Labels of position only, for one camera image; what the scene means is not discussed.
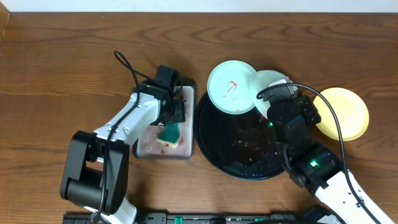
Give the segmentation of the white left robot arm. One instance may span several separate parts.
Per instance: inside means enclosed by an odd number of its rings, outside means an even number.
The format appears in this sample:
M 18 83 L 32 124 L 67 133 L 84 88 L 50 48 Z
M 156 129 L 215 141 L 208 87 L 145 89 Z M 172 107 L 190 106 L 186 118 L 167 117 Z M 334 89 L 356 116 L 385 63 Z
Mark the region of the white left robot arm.
M 181 86 L 145 81 L 110 121 L 71 138 L 60 196 L 93 214 L 89 222 L 134 223 L 137 209 L 126 198 L 129 155 L 151 124 L 182 123 L 185 108 L 175 98 Z

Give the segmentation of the yellow plate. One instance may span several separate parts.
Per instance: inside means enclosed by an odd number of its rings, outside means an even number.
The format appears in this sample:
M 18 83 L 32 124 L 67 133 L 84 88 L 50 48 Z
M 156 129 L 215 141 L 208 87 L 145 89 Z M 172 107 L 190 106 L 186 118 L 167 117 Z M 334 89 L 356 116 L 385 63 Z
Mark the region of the yellow plate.
M 337 115 L 344 141 L 357 139 L 364 134 L 369 124 L 369 112 L 357 94 L 345 88 L 329 88 L 323 90 L 321 94 Z M 316 96 L 313 104 L 322 118 L 317 128 L 329 138 L 338 140 L 335 120 L 326 103 Z

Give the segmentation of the light blue plate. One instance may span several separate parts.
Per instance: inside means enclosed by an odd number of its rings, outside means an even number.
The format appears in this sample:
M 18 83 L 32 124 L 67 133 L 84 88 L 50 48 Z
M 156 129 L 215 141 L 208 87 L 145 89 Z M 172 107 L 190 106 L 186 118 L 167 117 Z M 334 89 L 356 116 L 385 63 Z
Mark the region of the light blue plate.
M 222 112 L 243 114 L 254 108 L 249 82 L 256 70 L 240 60 L 228 60 L 217 65 L 208 78 L 207 92 L 211 102 Z

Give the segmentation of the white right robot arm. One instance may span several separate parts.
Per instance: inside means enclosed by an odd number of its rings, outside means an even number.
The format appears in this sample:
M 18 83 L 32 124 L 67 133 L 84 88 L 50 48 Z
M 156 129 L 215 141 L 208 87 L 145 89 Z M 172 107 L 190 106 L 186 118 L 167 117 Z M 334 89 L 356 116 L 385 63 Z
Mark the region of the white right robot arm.
M 324 113 L 309 97 L 264 96 L 271 142 L 282 167 L 299 186 L 332 209 L 344 223 L 392 223 L 392 219 L 367 195 L 338 157 L 313 140 L 309 127 L 335 122 L 332 111 Z

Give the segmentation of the pale green plate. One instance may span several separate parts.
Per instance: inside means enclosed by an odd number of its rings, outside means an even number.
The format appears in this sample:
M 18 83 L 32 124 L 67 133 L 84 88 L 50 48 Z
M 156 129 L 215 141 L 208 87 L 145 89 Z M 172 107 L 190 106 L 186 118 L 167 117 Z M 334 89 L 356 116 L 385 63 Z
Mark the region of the pale green plate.
M 271 107 L 271 105 L 267 100 L 258 100 L 256 96 L 261 90 L 269 87 L 270 84 L 282 80 L 285 77 L 286 76 L 282 73 L 274 70 L 262 70 L 258 71 L 249 82 L 249 92 L 253 103 L 260 114 L 262 114 L 265 118 L 267 118 L 267 110 Z

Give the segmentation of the green yellow sponge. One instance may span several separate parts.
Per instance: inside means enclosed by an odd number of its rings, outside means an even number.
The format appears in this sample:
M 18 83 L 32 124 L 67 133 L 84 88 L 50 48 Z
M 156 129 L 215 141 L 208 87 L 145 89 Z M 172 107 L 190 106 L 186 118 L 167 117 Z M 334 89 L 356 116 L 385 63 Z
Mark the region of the green yellow sponge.
M 178 123 L 166 124 L 158 135 L 157 141 L 170 147 L 177 147 L 180 140 L 180 126 Z

